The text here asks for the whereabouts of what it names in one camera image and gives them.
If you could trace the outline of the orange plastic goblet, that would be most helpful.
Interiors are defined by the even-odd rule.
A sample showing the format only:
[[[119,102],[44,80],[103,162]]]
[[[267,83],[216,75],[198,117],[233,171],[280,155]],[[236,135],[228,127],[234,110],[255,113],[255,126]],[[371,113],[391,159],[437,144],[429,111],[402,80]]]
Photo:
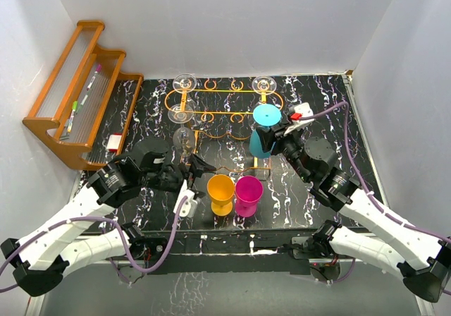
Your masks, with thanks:
[[[220,217],[229,215],[235,194],[233,180],[229,176],[218,174],[209,179],[206,189],[211,199],[212,212]]]

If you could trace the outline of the pink plastic goblet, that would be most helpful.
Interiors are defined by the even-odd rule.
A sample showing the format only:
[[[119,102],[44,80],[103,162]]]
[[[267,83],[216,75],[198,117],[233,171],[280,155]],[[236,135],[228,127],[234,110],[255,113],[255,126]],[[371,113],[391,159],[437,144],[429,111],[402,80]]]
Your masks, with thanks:
[[[235,185],[235,212],[241,217],[251,217],[255,214],[264,188],[259,179],[254,176],[243,176]]]

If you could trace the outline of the clear wine glass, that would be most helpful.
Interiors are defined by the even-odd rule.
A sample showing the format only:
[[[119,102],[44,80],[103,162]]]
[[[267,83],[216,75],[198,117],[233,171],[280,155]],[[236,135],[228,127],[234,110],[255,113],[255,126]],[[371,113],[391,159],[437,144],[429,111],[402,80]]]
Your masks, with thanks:
[[[181,94],[189,97],[189,94],[196,88],[197,79],[190,73],[183,73],[173,79],[173,89]]]
[[[265,104],[267,97],[277,90],[277,84],[270,76],[257,76],[252,80],[252,89],[259,95],[259,103]]]
[[[173,144],[182,157],[188,157],[194,151],[195,135],[188,123],[194,116],[194,109],[186,104],[182,108],[181,104],[174,104],[168,111],[168,118],[180,127],[173,133]]]

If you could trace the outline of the blue plastic goblet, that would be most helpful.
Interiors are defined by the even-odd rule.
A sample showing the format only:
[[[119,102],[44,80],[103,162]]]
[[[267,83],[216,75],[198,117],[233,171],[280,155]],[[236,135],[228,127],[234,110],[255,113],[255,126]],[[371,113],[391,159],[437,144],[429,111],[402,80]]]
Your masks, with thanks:
[[[271,156],[271,152],[264,152],[257,131],[260,129],[266,133],[269,131],[271,126],[279,123],[282,118],[280,109],[272,104],[259,104],[254,108],[252,118],[254,128],[249,142],[249,151],[253,157],[258,159],[269,158]]]

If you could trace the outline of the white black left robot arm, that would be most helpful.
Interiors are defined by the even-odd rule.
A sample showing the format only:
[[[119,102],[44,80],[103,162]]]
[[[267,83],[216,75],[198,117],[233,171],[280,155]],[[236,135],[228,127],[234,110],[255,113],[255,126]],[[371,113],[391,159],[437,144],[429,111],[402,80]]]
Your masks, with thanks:
[[[6,239],[1,251],[13,266],[16,286],[30,296],[41,296],[74,271],[121,256],[142,274],[157,270],[170,252],[179,218],[191,217],[205,195],[193,189],[196,178],[216,172],[195,154],[188,165],[175,165],[170,149],[160,138],[139,141],[90,176],[73,199],[36,231]],[[145,236],[134,223],[120,225],[107,217],[143,188],[177,195],[168,239]]]

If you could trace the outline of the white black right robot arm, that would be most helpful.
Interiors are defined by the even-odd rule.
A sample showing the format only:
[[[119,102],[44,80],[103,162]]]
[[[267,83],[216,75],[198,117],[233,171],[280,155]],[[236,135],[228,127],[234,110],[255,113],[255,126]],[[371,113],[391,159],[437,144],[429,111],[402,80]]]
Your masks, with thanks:
[[[376,235],[367,239],[336,227],[314,239],[322,257],[356,257],[401,278],[416,296],[436,303],[450,280],[450,239],[420,231],[386,206],[339,167],[338,155],[324,138],[301,138],[299,128],[257,128],[262,150],[282,154],[322,205],[355,220]]]

